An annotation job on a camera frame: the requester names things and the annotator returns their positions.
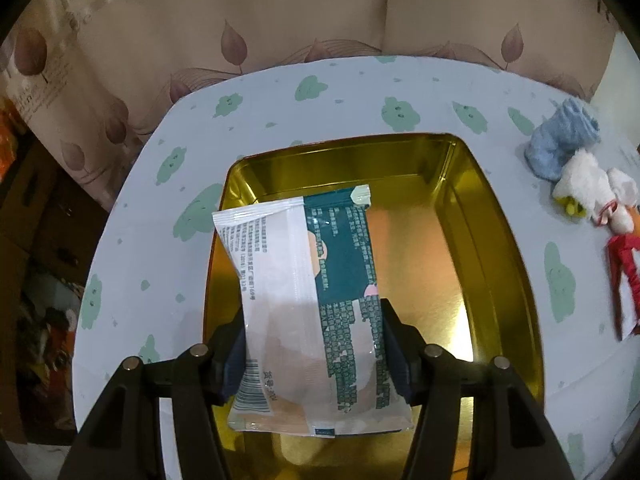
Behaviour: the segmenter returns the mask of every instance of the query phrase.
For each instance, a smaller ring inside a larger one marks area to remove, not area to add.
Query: snack package
[[[411,428],[386,368],[369,186],[213,213],[240,279],[238,431],[335,436]]]

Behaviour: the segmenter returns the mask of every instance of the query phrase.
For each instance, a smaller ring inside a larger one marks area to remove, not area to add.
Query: white table
[[[317,97],[297,100],[296,88],[310,75],[320,85],[311,81],[309,95]],[[224,96],[232,96],[230,105]],[[178,222],[198,194],[208,188],[207,216],[217,207],[229,166],[241,156],[392,132],[381,115],[386,97],[411,104],[420,116],[413,130],[460,136],[486,173],[520,247],[538,308],[546,414],[577,478],[602,462],[628,410],[640,400],[640,338],[621,343],[614,334],[604,252],[608,229],[575,224],[553,206],[550,184],[525,164],[529,137],[509,114],[515,108],[537,125],[567,95],[512,73],[432,58],[359,57],[272,68],[194,92],[169,111],[133,167],[95,253],[94,282],[87,288],[89,294],[96,291],[94,305],[89,298],[83,303],[74,357],[79,425],[124,357],[173,358],[201,341],[213,232],[204,217],[201,230]],[[487,131],[476,134],[462,123],[453,102],[475,107]],[[615,166],[640,182],[636,151],[601,126],[603,141],[593,150],[601,167]],[[172,154],[175,162],[161,170]],[[577,284],[575,310],[559,322],[545,274],[550,242]],[[167,472],[177,480],[170,410],[164,402],[162,440]]]

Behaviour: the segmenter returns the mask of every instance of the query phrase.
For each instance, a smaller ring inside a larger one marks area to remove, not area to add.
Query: tray rim
[[[504,224],[505,228],[510,234],[508,239],[508,243],[510,245],[510,250],[511,250],[510,252],[511,252],[511,256],[514,257],[515,259],[517,274],[521,277],[521,288],[527,304],[527,306],[525,307],[525,311],[527,314],[527,318],[529,319],[529,326],[530,326],[529,339],[530,339],[530,346],[532,347],[532,354],[533,354],[533,361],[534,361],[533,369],[536,371],[537,379],[539,379],[536,381],[536,384],[535,384],[537,387],[537,391],[533,392],[533,394],[537,402],[544,407],[545,405],[545,373],[544,373],[544,355],[543,355],[543,348],[542,348],[542,336],[540,334],[538,310],[537,310],[533,290],[530,284],[529,273],[527,272],[527,269],[522,257],[522,253],[520,252],[520,248],[515,239],[513,230],[511,229],[511,225],[509,224],[509,221],[502,207],[500,206],[500,203],[498,202],[497,196],[495,195],[494,188],[491,186],[491,183],[489,183],[489,181],[487,180],[484,174],[484,171],[482,171],[482,168],[480,167],[478,161],[476,160],[473,154],[473,151],[469,148],[468,144],[460,137],[448,132],[406,132],[406,133],[398,133],[398,134],[390,134],[390,133],[370,134],[365,136],[343,137],[339,139],[320,140],[318,142],[297,144],[295,146],[286,146],[284,148],[278,148],[276,150],[269,150],[267,152],[255,153],[253,155],[245,156],[243,158],[240,158],[239,160],[236,160],[226,172],[225,184],[223,186],[222,193],[220,195],[220,204],[218,206],[218,210],[222,208],[223,199],[228,193],[228,190],[230,187],[230,178],[232,176],[232,173],[238,167],[250,165],[252,160],[256,160],[259,158],[269,158],[272,156],[277,156],[278,154],[281,154],[281,153],[287,153],[291,155],[301,155],[304,153],[325,152],[335,148],[344,148],[345,143],[347,143],[349,146],[356,146],[359,144],[383,144],[385,142],[394,142],[394,141],[398,142],[398,141],[404,141],[404,140],[407,142],[410,142],[411,140],[425,138],[425,137],[433,138],[434,140],[440,140],[442,142],[446,142],[449,144],[449,149],[445,156],[446,161],[443,164],[443,170],[451,164],[451,160],[454,156],[454,152],[456,149],[462,149],[464,152],[468,154],[468,158],[474,167],[475,174],[481,180],[484,181],[484,183],[486,184],[485,187],[490,192],[492,202],[494,202],[494,205],[495,205],[494,210],[499,216],[500,222]],[[447,245],[451,249],[449,238],[447,236],[448,233],[444,229],[443,229],[443,232],[444,232],[445,240],[447,241]],[[206,282],[206,288],[205,288],[205,304],[204,304],[204,315],[203,315],[204,340],[206,340],[207,338],[207,312],[209,310],[208,307],[209,307],[211,269],[212,269],[211,263],[213,259],[213,253],[214,253],[217,237],[218,237],[218,233],[217,231],[214,231],[214,235],[211,241],[211,248],[209,252],[209,259],[207,261],[207,282]],[[465,293],[465,285],[463,284],[464,278],[461,278],[460,272],[458,270],[458,264],[453,259],[453,257],[452,257],[452,262],[456,270],[456,274],[458,276],[458,281],[460,283],[460,288],[463,292],[463,297],[466,299],[467,294]],[[474,339],[474,327],[472,326],[472,323],[471,323],[471,320],[473,317],[471,312],[472,309],[466,306],[466,303],[465,303],[465,307],[467,312],[467,319],[469,322],[469,332],[472,340],[472,346],[474,347],[474,352],[476,352],[477,342]],[[499,330],[497,333],[497,339],[498,341],[500,340]]]

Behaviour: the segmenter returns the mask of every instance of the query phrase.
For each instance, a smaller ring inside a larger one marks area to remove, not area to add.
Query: orange object
[[[626,210],[629,211],[629,214],[631,215],[631,218],[634,220],[634,232],[633,234],[635,236],[640,237],[640,206],[638,205],[634,205],[634,206],[627,206]]]
[[[14,133],[17,135],[25,134],[29,127],[27,126],[27,123],[22,120],[22,117],[20,117],[20,114],[18,113],[14,102],[7,97],[2,97],[0,98],[0,100],[0,108],[2,108],[2,113],[8,116],[8,119],[12,124]]]
[[[18,141],[12,133],[8,120],[4,114],[0,116],[0,182],[14,162],[18,148]]]
[[[44,359],[49,366],[49,397],[60,397],[66,391],[66,368],[69,355],[66,349],[66,332],[55,326],[49,327],[49,341]]]

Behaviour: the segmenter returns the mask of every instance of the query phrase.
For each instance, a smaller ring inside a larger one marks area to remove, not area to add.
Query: red cloth
[[[640,251],[640,237],[632,234],[614,236],[607,243],[609,253],[609,269],[611,278],[611,290],[613,292],[614,315],[616,319],[616,329],[620,339],[626,337],[622,333],[622,305],[620,303],[620,279],[622,272],[625,273],[631,287],[631,294],[636,307],[636,320],[640,317],[640,276],[634,261],[632,250]],[[634,334],[640,333],[640,327],[636,324]]]

